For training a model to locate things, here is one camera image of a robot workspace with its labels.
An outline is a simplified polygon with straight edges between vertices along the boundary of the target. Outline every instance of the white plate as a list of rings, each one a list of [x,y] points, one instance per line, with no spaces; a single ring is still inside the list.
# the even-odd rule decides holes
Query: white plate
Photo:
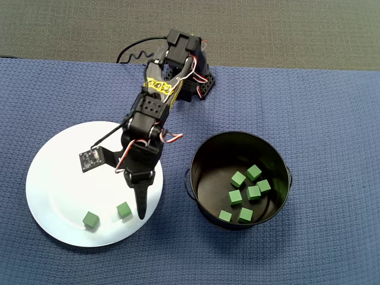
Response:
[[[122,173],[101,165],[83,173],[79,154],[118,124],[87,122],[72,126],[51,138],[36,154],[26,179],[26,197],[37,223],[48,234],[75,246],[103,246],[118,242],[136,232],[151,217],[159,203],[163,174],[156,166],[154,183],[148,188],[145,218],[137,214],[135,192]],[[119,129],[100,145],[120,151]],[[120,219],[116,206],[127,202],[132,215]],[[86,229],[82,220],[90,211],[99,216],[95,229]]]

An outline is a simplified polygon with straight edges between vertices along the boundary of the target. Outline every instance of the blue tablecloth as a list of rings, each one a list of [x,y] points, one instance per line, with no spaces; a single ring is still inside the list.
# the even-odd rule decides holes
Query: blue tablecloth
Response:
[[[164,189],[147,224],[102,248],[46,234],[29,211],[30,163],[55,134],[120,122],[142,65],[0,60],[1,284],[379,284],[380,72],[213,67],[206,101],[177,102]],[[293,171],[284,208],[243,232],[208,222],[183,188],[197,147],[228,130],[268,140]]]

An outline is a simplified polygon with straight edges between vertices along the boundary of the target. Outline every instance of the yellow tape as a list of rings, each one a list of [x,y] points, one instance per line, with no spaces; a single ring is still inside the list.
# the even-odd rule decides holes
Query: yellow tape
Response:
[[[172,86],[165,81],[157,81],[154,78],[148,77],[148,88],[153,88],[157,90],[160,93],[163,93],[165,95],[169,95],[170,89],[172,89]]]
[[[176,91],[176,93],[175,93],[174,96],[173,96],[172,102],[171,102],[171,104],[170,104],[170,110],[172,110],[172,107],[174,106],[174,102],[175,102],[175,100],[177,99],[178,93],[179,93],[179,91],[180,91],[181,88],[182,88],[182,84],[183,84],[183,81],[180,82],[180,84],[179,84],[179,86],[178,86],[178,88],[177,88],[177,91]]]

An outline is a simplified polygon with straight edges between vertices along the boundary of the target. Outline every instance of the green cube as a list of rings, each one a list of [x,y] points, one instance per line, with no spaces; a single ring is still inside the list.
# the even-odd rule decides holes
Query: green cube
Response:
[[[250,209],[242,208],[239,214],[239,221],[242,221],[243,223],[250,223],[253,213],[254,212]]]
[[[259,186],[250,186],[247,188],[248,200],[257,200],[261,198],[261,192]]]
[[[271,189],[271,186],[267,180],[257,182],[256,186],[259,186],[260,192],[262,194],[267,193]]]
[[[237,171],[231,178],[231,184],[239,188],[244,183],[244,180],[245,176]]]
[[[240,204],[243,201],[243,198],[239,190],[228,192],[228,194],[229,194],[231,205]]]
[[[83,219],[83,223],[86,226],[89,226],[92,228],[95,228],[98,222],[99,222],[99,217],[91,212],[87,212],[87,214],[85,215]]]
[[[256,165],[253,165],[247,170],[246,175],[251,181],[254,181],[261,175],[261,170]]]
[[[118,205],[116,208],[118,209],[119,215],[121,216],[122,219],[132,214],[132,211],[126,202]]]
[[[226,211],[221,210],[219,214],[219,218],[224,220],[224,221],[230,221],[232,217],[231,213],[228,213]]]

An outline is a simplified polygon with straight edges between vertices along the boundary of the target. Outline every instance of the gray carpet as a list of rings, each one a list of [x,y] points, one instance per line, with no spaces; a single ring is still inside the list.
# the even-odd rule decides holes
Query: gray carpet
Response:
[[[209,41],[212,65],[380,70],[379,15],[379,0],[0,0],[0,54],[114,62],[175,27]]]

